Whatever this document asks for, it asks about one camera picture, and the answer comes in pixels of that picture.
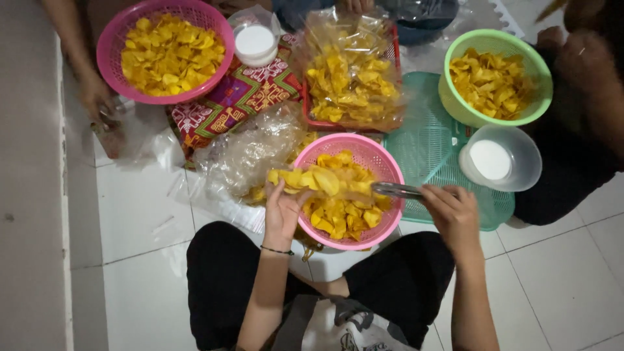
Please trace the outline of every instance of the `metal tongs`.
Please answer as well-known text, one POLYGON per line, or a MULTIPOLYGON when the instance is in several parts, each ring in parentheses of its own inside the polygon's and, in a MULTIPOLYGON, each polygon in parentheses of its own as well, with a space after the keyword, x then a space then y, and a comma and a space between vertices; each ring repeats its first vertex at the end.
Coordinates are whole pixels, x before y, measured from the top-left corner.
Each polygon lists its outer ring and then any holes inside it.
POLYGON ((371 184, 374 192, 381 195, 400 197, 402 199, 423 200, 421 192, 416 187, 390 182, 375 182, 371 184))

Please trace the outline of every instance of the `bracelet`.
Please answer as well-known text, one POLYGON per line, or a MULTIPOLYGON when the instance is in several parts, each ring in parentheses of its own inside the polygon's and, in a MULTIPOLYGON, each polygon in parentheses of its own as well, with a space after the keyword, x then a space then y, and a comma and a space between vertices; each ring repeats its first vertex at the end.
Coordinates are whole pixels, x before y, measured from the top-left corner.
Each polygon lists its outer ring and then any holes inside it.
POLYGON ((277 250, 273 250, 273 249, 269 249, 268 247, 264 247, 262 245, 260 245, 261 249, 265 249, 265 250, 269 250, 269 251, 273 251, 273 252, 277 252, 278 254, 285 254, 285 255, 290 255, 290 256, 294 256, 295 253, 292 250, 288 250, 288 251, 277 251, 277 250))

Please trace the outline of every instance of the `red patterned fabric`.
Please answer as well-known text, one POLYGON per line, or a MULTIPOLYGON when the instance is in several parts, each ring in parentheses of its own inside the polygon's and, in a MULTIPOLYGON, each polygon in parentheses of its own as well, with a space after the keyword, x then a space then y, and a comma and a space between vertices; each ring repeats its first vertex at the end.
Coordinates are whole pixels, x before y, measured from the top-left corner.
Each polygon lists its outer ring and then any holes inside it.
POLYGON ((180 138, 188 169, 195 168, 194 150, 206 147, 217 135, 273 104, 301 100, 301 84, 287 63, 295 40, 295 36, 285 34, 278 45, 277 57, 265 67, 247 67, 235 56, 212 92, 169 109, 170 122, 180 138))

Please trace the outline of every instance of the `green basket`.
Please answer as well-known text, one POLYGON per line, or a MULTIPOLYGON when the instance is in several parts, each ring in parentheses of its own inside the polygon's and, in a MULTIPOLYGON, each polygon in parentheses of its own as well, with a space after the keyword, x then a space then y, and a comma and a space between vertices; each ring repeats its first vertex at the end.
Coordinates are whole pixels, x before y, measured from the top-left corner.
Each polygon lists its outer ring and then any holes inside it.
MULTIPOLYGON (((479 202, 481 230, 495 230, 514 213, 514 193, 477 185, 459 169, 459 151, 476 129, 446 112, 437 93, 439 79, 439 74, 425 72, 403 75, 404 89, 417 98, 409 103, 401 128, 384 137, 384 147, 399 164, 405 184, 455 184, 472 191, 479 202)), ((416 200, 406 201, 402 219, 433 223, 427 209, 416 200)))
POLYGON ((522 126, 531 123, 544 114, 552 100, 552 77, 540 54, 526 42, 495 29, 477 29, 459 36, 446 52, 444 72, 439 80, 436 90, 439 89, 440 99, 446 111, 463 124, 477 128, 490 123, 502 126, 522 126), (520 113, 518 119, 503 121, 486 116, 468 105, 459 95, 451 81, 449 63, 455 57, 462 57, 469 47, 473 47, 481 54, 484 52, 503 53, 505 57, 522 55, 525 73, 534 79, 537 91, 532 102, 520 113))

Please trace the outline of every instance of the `pink basket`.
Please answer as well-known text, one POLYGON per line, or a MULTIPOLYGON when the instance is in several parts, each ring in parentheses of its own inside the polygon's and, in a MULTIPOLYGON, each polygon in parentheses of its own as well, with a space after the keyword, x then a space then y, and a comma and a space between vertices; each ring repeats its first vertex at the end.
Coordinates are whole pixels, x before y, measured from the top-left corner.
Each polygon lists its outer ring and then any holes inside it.
MULTIPOLYGON (((308 168, 316 164, 316 158, 320 154, 335 155, 342 150, 353 152, 353 162, 370 169, 378 181, 404 184, 403 174, 399 165, 381 145, 367 137, 352 133, 337 133, 324 136, 308 145, 295 160, 294 166, 308 168)), ((362 250, 375 246, 382 242, 399 225, 405 202, 402 199, 392 200, 392 209, 385 211, 381 217, 381 223, 361 234, 361 240, 353 239, 333 240, 329 233, 316 229, 310 224, 309 218, 303 213, 299 216, 299 225, 312 238, 323 245, 340 250, 362 250)))
POLYGON ((210 92, 225 75, 234 55, 234 33, 228 21, 217 9, 200 0, 146 0, 118 13, 106 25, 97 42, 97 66, 110 87, 129 99, 146 104, 167 105, 192 101, 210 92), (135 27, 138 19, 170 13, 194 26, 212 29, 225 45, 225 58, 216 73, 196 88, 171 96, 150 96, 132 87, 121 70, 121 50, 125 48, 125 35, 135 27))

